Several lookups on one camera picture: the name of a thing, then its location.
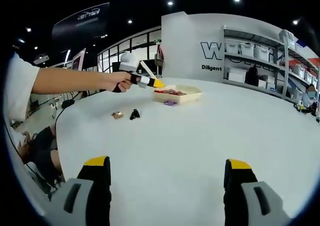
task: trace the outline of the table surface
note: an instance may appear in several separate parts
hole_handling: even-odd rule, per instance
[[[295,216],[320,173],[320,126],[291,103],[221,83],[166,78],[196,86],[199,101],[154,102],[152,88],[103,92],[77,101],[57,122],[64,177],[107,155],[111,163],[111,225],[224,225],[228,158],[249,163]],[[137,108],[140,119],[129,120]],[[112,112],[125,117],[115,120]]]

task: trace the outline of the purple object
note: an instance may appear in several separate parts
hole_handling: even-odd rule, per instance
[[[168,106],[174,106],[175,104],[177,104],[177,102],[173,102],[173,101],[166,101],[164,102],[165,105],[168,105]]]

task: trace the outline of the letter w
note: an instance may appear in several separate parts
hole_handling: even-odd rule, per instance
[[[204,53],[204,57],[206,59],[213,59],[215,57],[216,60],[221,61],[222,58],[217,58],[217,52],[220,51],[222,43],[218,45],[216,42],[211,42],[210,45],[208,42],[201,42],[202,51]]]

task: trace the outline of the yellow tab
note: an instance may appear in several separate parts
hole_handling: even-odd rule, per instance
[[[251,166],[246,162],[242,162],[235,159],[228,159],[231,162],[232,169],[251,169]]]
[[[84,165],[85,166],[103,166],[106,157],[107,156],[92,158],[89,161],[85,162]]]
[[[165,87],[165,84],[164,84],[161,80],[155,79],[155,80],[154,80],[153,87],[155,87],[155,88],[161,88],[161,87]]]

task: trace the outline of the black ceiling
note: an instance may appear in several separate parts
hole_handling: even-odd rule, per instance
[[[48,54],[47,65],[62,62],[64,53],[54,48],[51,41],[52,27],[58,21],[86,8],[110,2],[111,25],[105,39],[97,39],[96,46],[87,46],[89,53],[97,54],[104,48],[137,32],[161,25],[161,16],[173,12],[235,14],[262,20],[280,28],[292,31],[295,36],[312,47],[311,39],[301,26],[293,26],[292,21],[301,16],[320,32],[316,9],[317,0],[242,0],[235,5],[233,0],[11,0],[14,8],[14,44],[25,60],[32,62],[39,54]]]

